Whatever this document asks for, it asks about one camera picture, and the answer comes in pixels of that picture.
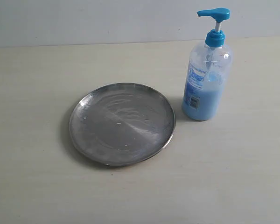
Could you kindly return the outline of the round steel plate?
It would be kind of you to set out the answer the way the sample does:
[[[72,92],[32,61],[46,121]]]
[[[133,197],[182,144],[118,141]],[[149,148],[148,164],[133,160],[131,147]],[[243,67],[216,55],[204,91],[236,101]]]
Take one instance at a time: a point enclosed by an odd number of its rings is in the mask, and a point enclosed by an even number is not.
[[[69,134],[84,157],[107,166],[145,161],[164,149],[175,111],[159,91],[136,83],[102,86],[84,96],[69,119]]]

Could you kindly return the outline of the blue pump soap bottle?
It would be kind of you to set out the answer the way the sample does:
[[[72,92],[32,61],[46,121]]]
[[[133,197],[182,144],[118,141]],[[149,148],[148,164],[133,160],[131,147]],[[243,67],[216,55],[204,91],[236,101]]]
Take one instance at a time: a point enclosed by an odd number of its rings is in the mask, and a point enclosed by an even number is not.
[[[191,119],[206,121],[217,112],[232,65],[232,52],[225,45],[221,30],[221,23],[229,19],[230,11],[216,8],[198,11],[197,15],[212,17],[216,25],[189,55],[182,110]]]

